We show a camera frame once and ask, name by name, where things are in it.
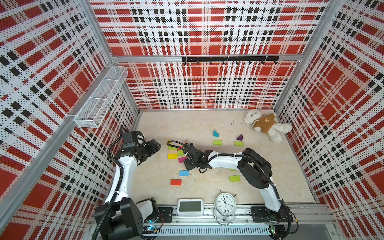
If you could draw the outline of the magenta block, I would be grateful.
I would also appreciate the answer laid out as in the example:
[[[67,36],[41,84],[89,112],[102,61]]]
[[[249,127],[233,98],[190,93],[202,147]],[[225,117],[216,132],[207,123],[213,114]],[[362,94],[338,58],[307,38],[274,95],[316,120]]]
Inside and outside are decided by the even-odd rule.
[[[181,158],[178,158],[178,161],[179,161],[179,164],[182,164],[185,160],[187,160],[188,157],[181,157]]]

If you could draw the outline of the light blue block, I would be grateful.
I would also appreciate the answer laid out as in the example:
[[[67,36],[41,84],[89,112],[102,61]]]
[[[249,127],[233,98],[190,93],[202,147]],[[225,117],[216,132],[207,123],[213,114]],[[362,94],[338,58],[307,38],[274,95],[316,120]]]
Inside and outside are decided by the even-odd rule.
[[[188,177],[190,175],[190,172],[187,170],[184,171],[179,171],[179,176],[180,177]]]

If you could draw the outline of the yellow rectangular block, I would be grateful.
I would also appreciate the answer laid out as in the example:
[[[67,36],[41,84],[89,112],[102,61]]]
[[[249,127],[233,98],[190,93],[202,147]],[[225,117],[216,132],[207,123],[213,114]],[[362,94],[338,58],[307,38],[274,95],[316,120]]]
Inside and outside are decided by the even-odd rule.
[[[173,159],[177,159],[177,158],[178,158],[178,154],[168,154],[169,160],[173,160]]]

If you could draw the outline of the red block front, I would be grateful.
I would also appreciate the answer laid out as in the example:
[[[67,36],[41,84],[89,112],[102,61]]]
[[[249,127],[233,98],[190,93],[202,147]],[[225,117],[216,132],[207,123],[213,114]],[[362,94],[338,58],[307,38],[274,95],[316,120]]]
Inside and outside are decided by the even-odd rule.
[[[180,179],[171,179],[171,186],[181,186],[182,180]]]

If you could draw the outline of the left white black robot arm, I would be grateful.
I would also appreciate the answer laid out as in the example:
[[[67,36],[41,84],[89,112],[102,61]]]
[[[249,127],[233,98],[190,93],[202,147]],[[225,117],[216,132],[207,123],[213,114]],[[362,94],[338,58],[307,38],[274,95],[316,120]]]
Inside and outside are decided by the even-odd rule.
[[[103,205],[96,208],[96,229],[92,239],[128,240],[143,237],[144,222],[155,220],[158,207],[154,198],[135,203],[132,199],[133,179],[137,167],[159,152],[156,140],[146,141],[140,131],[119,134],[107,149],[108,160],[116,165],[111,190]]]

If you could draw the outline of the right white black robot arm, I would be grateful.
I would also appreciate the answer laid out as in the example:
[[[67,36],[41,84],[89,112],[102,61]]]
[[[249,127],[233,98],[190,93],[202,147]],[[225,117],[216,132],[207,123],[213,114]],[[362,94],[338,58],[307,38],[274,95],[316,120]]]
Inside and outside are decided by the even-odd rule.
[[[188,171],[198,169],[202,174],[208,169],[215,168],[240,171],[245,180],[262,195],[266,208],[265,218],[276,223],[293,221],[290,209],[280,197],[273,181],[271,164],[254,150],[246,148],[243,152],[235,154],[212,150],[202,152],[192,143],[183,144],[179,149],[187,157],[184,164]]]

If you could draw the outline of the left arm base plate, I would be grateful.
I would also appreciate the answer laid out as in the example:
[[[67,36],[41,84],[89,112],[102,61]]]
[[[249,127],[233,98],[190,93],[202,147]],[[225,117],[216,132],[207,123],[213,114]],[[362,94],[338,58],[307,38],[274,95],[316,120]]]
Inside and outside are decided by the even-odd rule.
[[[170,224],[173,218],[173,210],[172,207],[158,207],[159,217],[157,223]]]

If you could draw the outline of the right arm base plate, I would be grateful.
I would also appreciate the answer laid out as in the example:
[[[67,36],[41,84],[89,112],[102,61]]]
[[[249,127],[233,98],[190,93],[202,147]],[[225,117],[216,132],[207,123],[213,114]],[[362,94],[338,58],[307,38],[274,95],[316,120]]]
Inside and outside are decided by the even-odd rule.
[[[251,207],[251,216],[254,223],[288,223],[293,222],[293,217],[281,206],[278,212],[266,207]]]

